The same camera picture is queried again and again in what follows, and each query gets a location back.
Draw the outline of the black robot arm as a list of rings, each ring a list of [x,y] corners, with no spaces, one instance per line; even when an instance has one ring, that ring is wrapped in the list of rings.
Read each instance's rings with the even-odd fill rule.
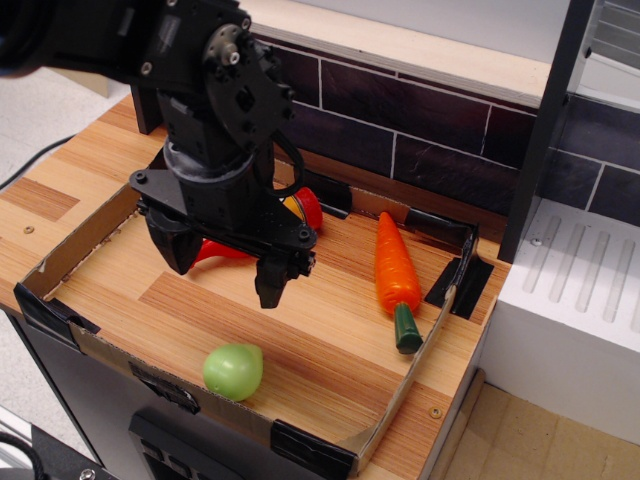
[[[261,306],[309,275],[316,233],[283,199],[304,161],[282,126],[293,92],[235,1],[5,1],[1,73],[42,67],[147,89],[167,130],[164,167],[130,178],[166,263],[185,273],[205,240],[257,260]]]

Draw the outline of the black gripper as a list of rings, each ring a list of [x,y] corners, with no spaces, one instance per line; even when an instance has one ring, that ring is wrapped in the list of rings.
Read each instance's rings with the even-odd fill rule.
[[[255,289],[263,309],[279,305],[289,278],[310,275],[315,265],[315,231],[281,203],[303,185],[301,157],[294,158],[294,182],[273,185],[269,147],[234,153],[225,162],[204,161],[176,147],[159,153],[163,166],[134,172],[152,242],[168,266],[186,274],[205,239],[257,258]]]

